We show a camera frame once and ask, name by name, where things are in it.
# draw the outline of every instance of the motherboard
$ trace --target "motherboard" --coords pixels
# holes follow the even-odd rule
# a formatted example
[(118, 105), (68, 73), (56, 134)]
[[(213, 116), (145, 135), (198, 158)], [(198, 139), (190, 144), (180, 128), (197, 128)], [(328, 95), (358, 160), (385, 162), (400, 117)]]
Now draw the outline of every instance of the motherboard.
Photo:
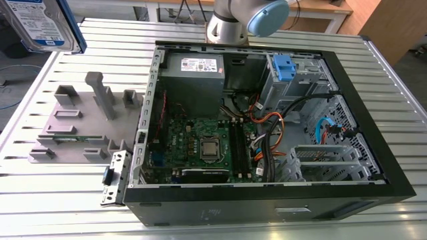
[(257, 182), (249, 144), (254, 125), (238, 120), (172, 119), (165, 151), (149, 162), (157, 184)]

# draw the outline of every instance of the aluminum table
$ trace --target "aluminum table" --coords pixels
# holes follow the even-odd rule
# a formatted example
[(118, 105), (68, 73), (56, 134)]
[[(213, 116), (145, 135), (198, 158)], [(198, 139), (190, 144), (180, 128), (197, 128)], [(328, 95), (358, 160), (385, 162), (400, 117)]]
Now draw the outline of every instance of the aluminum table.
[(84, 54), (53, 52), (0, 135), (0, 237), (70, 239), (420, 239), (427, 236), (427, 114), (369, 41), (277, 31), (252, 46), (333, 51), (416, 191), (340, 221), (144, 227), (126, 207), (101, 208), (105, 164), (30, 164), (58, 85), (90, 91), (88, 71), (113, 92), (145, 91), (154, 40), (204, 41), (197, 25), (86, 18)]

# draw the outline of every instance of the power supply label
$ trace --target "power supply label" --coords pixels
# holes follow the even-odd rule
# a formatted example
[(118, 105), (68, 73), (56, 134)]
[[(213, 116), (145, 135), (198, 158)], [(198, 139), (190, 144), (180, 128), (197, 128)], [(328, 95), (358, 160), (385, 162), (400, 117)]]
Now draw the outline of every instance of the power supply label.
[(213, 72), (218, 71), (216, 59), (182, 58), (180, 61), (180, 70), (186, 72)]
[(61, 46), (64, 37), (42, 0), (5, 0), (29, 37), (41, 45)]

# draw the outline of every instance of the expansion slot bracket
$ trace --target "expansion slot bracket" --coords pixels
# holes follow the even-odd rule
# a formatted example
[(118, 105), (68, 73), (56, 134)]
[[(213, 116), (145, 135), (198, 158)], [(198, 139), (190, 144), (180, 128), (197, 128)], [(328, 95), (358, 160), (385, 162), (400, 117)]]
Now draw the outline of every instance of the expansion slot bracket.
[(124, 206), (122, 199), (128, 181), (132, 155), (128, 151), (117, 151), (112, 154), (110, 164), (105, 168), (101, 183), (101, 207)]

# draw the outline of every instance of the green motherboard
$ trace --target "green motherboard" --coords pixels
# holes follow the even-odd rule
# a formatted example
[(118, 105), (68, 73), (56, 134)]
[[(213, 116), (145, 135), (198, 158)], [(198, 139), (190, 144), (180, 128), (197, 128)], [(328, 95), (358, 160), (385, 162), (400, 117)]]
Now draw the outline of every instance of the green motherboard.
[(153, 176), (157, 184), (173, 184), (174, 175), (182, 169), (222, 169), (229, 171), (228, 183), (252, 183), (258, 178), (250, 166), (249, 143), (254, 134), (254, 125), (242, 124), (249, 174), (236, 175), (229, 121), (212, 119), (173, 119), (168, 123), (166, 145), (164, 152), (150, 153), (150, 162), (154, 166)]

